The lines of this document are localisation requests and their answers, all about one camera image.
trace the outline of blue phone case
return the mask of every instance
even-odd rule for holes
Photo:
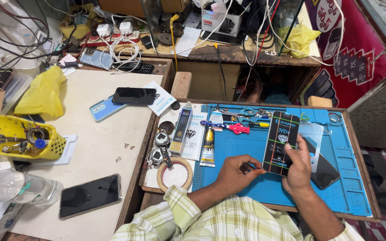
[[[112,97],[113,95],[108,98],[105,98],[102,101],[99,101],[98,103],[90,107],[90,113],[92,113],[92,116],[96,122],[101,122],[105,120],[109,116],[113,115],[114,113],[129,105],[122,103],[113,103],[111,101]]]

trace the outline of blue silicone repair mat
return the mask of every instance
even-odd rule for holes
[[[208,112],[209,118],[216,106],[216,104],[203,105],[202,112]],[[252,108],[257,112],[259,107],[219,105],[219,108],[239,113],[243,108]],[[331,134],[323,134],[320,153],[339,171],[341,178],[323,190],[320,190],[312,181],[311,185],[330,209],[335,212],[357,216],[372,215],[340,112],[303,108],[261,108],[271,112],[287,112],[298,117],[304,112],[311,122],[323,125],[325,130],[331,132]],[[260,121],[270,123],[270,119],[260,119]],[[199,166],[199,162],[196,162],[193,191],[205,187],[217,179],[218,172],[227,156],[249,154],[262,162],[267,136],[268,128],[261,127],[251,128],[248,135],[244,133],[236,135],[228,129],[215,132],[215,167]],[[282,187],[281,176],[273,173],[261,175],[238,195],[248,196],[263,203],[295,206],[290,195]]]

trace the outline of white table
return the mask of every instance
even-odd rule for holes
[[[78,135],[71,163],[33,168],[28,173],[58,180],[64,187],[119,173],[124,197],[152,111],[147,106],[131,105],[96,123],[89,107],[117,87],[143,87],[151,81],[160,84],[162,77],[79,69],[68,75],[60,94],[65,114],[43,118],[59,134]],[[110,240],[123,201],[66,220],[58,218],[59,201],[50,206],[24,205],[9,231],[52,241]]]

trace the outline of hand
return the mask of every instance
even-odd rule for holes
[[[255,178],[266,171],[262,164],[250,155],[229,156],[224,160],[217,180],[213,183],[224,196],[238,193],[246,188]]]
[[[288,177],[282,178],[282,185],[290,195],[313,191],[310,185],[310,154],[303,138],[297,134],[299,151],[294,150],[289,144],[285,145],[285,152],[293,161],[288,170]]]

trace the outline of red advertisement poster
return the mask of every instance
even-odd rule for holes
[[[329,98],[334,107],[348,108],[386,77],[386,52],[372,27],[368,25],[353,0],[305,0],[324,63],[300,96],[307,105],[309,96]],[[343,34],[340,53],[336,57]]]

